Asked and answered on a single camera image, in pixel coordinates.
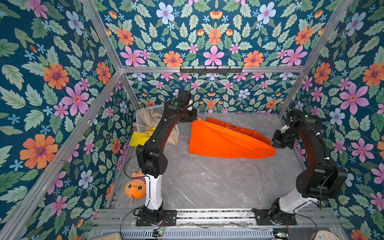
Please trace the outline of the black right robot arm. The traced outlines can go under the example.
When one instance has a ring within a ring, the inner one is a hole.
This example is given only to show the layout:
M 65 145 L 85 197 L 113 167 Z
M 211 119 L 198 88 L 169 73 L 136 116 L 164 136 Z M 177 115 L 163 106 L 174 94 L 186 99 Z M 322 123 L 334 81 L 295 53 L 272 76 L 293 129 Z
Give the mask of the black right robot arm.
M 295 141 L 302 140 L 308 167 L 297 176 L 296 187 L 274 201 L 270 208 L 271 218 L 291 218 L 302 207 L 333 199 L 341 190 L 348 173 L 332 158 L 321 129 L 318 116 L 306 115 L 296 109 L 294 103 L 290 104 L 285 125 L 273 135 L 273 147 L 293 149 Z

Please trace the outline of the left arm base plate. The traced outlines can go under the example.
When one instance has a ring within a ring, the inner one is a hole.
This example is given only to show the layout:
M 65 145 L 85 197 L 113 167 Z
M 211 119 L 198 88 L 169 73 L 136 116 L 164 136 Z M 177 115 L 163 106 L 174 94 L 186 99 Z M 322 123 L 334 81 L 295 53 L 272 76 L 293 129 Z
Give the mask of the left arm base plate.
M 176 210 L 140 210 L 136 220 L 137 227 L 175 226 L 177 221 Z

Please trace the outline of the orange shorts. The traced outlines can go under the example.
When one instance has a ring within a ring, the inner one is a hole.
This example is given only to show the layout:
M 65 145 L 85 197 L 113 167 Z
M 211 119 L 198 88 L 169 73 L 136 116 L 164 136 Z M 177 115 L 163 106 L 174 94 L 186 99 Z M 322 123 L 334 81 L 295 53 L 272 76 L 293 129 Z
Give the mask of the orange shorts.
M 256 130 L 213 118 L 192 123 L 189 153 L 226 159 L 265 159 L 275 155 L 271 140 Z

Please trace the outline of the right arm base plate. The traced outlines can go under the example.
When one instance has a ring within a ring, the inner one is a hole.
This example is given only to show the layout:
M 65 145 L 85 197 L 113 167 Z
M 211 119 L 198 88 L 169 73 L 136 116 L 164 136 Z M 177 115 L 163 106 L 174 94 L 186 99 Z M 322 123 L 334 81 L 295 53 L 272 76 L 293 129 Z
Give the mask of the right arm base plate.
M 252 209 L 258 226 L 296 226 L 295 214 L 289 214 L 280 210 Z

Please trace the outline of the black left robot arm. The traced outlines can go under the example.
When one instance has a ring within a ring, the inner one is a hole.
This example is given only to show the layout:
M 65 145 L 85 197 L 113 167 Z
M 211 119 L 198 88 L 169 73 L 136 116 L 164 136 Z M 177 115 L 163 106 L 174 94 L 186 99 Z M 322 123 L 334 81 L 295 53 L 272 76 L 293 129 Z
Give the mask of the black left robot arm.
M 180 90 L 173 100 L 167 101 L 154 133 L 136 149 L 138 164 L 146 181 L 146 201 L 141 214 L 153 224 L 158 224 L 163 219 L 161 189 L 162 177 L 168 166 L 168 159 L 164 155 L 168 138 L 176 124 L 197 120 L 197 110 L 190 103 L 191 96 L 190 92 Z

